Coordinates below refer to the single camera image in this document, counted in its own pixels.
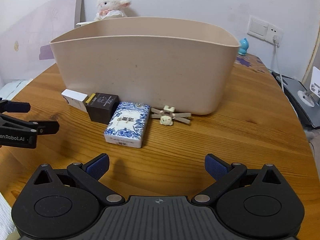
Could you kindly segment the white bed pillow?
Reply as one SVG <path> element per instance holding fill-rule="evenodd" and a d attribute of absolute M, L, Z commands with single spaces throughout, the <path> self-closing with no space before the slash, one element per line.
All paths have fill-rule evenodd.
<path fill-rule="evenodd" d="M 14 80 L 4 85 L 0 90 L 0 97 L 4 100 L 12 100 L 33 79 Z"/>

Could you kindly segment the white wall switch socket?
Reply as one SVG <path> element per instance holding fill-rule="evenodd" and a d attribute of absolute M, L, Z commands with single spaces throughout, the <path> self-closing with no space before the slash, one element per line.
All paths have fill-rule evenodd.
<path fill-rule="evenodd" d="M 284 35 L 283 29 L 254 16 L 249 17 L 247 33 L 250 36 L 278 46 L 280 46 Z"/>

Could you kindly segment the beige plastic storage bin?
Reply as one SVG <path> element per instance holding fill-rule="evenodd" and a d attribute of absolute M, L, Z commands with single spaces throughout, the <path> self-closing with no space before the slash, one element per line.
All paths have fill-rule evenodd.
<path fill-rule="evenodd" d="M 163 17 L 93 22 L 50 42 L 70 90 L 197 115 L 217 109 L 239 46 L 216 25 Z"/>

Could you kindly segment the blue white porcelain tissue pack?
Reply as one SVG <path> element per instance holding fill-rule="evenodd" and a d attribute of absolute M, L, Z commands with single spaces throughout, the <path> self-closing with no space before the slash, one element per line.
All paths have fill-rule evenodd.
<path fill-rule="evenodd" d="M 106 142 L 141 148 L 151 107 L 135 102 L 120 102 L 104 131 Z"/>

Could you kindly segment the black small box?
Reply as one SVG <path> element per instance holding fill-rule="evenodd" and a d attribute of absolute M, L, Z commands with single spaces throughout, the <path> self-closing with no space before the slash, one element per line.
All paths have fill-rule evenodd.
<path fill-rule="evenodd" d="M 119 105 L 119 97 L 113 94 L 93 93 L 85 101 L 86 111 L 93 122 L 108 124 Z"/>

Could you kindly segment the white small box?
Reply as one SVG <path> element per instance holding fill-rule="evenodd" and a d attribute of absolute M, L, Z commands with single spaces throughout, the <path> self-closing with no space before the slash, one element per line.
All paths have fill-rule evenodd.
<path fill-rule="evenodd" d="M 88 97 L 87 94 L 76 92 L 70 89 L 65 89 L 61 93 L 61 95 L 70 106 L 77 108 L 83 112 L 87 112 L 85 106 L 85 100 Z"/>

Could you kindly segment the blue small figurine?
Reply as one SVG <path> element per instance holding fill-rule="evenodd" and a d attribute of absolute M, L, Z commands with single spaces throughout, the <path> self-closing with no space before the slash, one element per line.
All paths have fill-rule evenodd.
<path fill-rule="evenodd" d="M 238 54 L 245 56 L 247 54 L 247 50 L 249 48 L 249 42 L 248 42 L 247 38 L 243 38 L 239 41 L 239 43 L 240 43 L 240 47 L 238 50 Z"/>

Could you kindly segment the white phone stand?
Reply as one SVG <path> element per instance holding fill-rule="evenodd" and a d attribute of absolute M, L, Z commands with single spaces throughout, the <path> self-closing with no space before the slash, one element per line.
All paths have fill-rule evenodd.
<path fill-rule="evenodd" d="M 297 92 L 299 98 L 309 107 L 315 106 L 311 94 L 315 94 L 319 98 L 319 73 L 319 69 L 313 66 L 309 90 L 299 90 Z"/>

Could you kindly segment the white plush lamb toy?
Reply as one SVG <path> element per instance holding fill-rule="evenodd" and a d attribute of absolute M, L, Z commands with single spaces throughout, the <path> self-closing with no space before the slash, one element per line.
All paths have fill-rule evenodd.
<path fill-rule="evenodd" d="M 126 17 L 124 10 L 130 5 L 131 0 L 97 0 L 97 13 L 94 21 Z"/>

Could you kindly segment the lilac headboard panel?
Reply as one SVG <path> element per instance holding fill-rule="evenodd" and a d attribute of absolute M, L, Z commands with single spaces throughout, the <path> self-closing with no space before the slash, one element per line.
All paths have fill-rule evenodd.
<path fill-rule="evenodd" d="M 50 41 L 80 22 L 82 0 L 51 0 L 1 34 L 1 79 L 33 79 L 55 63 Z"/>

